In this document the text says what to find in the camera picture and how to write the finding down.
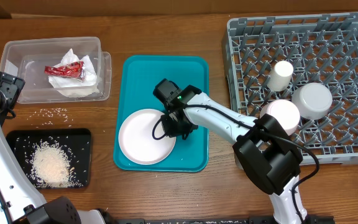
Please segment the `pink small bowl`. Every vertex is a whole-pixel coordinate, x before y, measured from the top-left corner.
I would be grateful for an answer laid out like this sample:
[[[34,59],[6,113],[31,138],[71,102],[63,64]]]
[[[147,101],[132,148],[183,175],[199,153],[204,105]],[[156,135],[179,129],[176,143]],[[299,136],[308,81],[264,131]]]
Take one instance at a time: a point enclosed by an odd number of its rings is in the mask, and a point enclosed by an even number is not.
[[[288,100],[274,100],[268,103],[262,108],[259,117],[261,118],[265,114],[273,116],[289,136],[296,131],[300,122],[298,108]]]

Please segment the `white rice pile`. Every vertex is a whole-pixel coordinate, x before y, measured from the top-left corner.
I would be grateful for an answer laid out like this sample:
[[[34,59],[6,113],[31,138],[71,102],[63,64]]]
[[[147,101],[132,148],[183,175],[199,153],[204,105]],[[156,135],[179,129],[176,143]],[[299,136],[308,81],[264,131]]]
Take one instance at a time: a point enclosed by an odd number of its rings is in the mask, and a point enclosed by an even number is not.
[[[39,189],[83,187],[76,177],[75,168],[70,164],[71,149],[57,141],[40,141],[34,144],[25,162],[30,165],[27,177]]]

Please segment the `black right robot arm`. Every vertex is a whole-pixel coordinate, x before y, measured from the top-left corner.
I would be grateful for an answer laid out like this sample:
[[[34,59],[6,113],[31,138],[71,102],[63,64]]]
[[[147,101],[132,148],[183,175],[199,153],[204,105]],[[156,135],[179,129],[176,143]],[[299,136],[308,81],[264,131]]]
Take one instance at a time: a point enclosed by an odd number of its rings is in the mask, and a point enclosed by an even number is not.
[[[213,131],[232,144],[249,180],[270,197],[277,223],[316,223],[304,209],[298,187],[316,175],[319,167],[300,177],[301,153],[310,150],[293,142],[273,116],[244,116],[214,102],[195,86],[182,90],[169,80],[159,83],[153,94],[166,110],[158,120],[163,136],[187,139],[199,126]]]

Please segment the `pink round plate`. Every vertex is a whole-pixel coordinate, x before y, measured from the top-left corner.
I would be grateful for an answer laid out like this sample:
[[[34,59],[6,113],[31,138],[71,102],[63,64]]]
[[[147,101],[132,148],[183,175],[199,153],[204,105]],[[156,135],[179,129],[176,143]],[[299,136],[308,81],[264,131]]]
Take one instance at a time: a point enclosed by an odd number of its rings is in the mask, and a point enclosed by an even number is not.
[[[176,138],[168,137],[159,121],[163,113],[142,109],[129,115],[122,123],[118,143],[122,153],[132,162],[152,165],[163,161],[173,151]]]

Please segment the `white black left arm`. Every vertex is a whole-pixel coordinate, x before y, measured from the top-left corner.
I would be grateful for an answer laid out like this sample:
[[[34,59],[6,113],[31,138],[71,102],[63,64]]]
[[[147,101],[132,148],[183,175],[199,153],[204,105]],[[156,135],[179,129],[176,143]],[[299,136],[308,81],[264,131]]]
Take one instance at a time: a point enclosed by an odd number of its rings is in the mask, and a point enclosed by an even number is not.
[[[107,210],[77,210],[67,197],[47,202],[30,183],[2,132],[25,85],[21,78],[0,72],[0,223],[116,223]]]

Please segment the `white napkin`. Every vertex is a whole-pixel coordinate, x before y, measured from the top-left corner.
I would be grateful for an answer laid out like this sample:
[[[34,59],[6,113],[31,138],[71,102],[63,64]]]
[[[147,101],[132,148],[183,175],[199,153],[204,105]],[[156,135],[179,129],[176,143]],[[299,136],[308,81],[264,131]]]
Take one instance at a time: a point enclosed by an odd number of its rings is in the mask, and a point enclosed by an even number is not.
[[[79,78],[63,78],[55,75],[49,75],[48,81],[54,88],[62,88],[59,90],[63,96],[68,98],[82,98],[93,93],[100,93],[97,88],[100,78],[94,69],[89,55],[85,55],[81,59],[70,49],[61,59],[59,64],[54,65],[55,68],[68,65],[69,63],[83,62],[83,79]]]

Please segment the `grey-green bowl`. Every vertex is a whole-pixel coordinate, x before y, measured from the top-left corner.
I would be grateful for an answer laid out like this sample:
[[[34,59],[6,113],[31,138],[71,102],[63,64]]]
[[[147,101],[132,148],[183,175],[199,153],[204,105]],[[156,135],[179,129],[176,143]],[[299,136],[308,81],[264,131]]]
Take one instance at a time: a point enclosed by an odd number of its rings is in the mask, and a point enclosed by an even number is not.
[[[291,101],[302,118],[317,120],[328,114],[333,96],[324,85],[308,83],[293,92]]]

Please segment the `red snack wrapper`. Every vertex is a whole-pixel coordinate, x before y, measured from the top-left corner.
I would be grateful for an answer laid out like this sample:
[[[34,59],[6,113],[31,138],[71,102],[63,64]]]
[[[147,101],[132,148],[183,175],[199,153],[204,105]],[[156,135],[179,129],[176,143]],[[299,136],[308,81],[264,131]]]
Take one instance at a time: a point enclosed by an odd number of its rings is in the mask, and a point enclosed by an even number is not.
[[[44,69],[44,73],[55,77],[83,80],[85,77],[84,63],[73,62],[66,65],[62,65],[60,67],[46,66]]]

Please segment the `cream cup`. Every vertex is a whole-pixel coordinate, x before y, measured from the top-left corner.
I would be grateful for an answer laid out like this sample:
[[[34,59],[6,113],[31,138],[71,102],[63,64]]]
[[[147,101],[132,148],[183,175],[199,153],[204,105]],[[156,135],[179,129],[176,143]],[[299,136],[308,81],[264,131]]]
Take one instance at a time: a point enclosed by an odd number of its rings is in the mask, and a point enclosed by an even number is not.
[[[283,91],[289,85],[293,71],[294,68],[290,62],[285,60],[277,62],[269,73],[270,79],[267,87],[272,91]]]

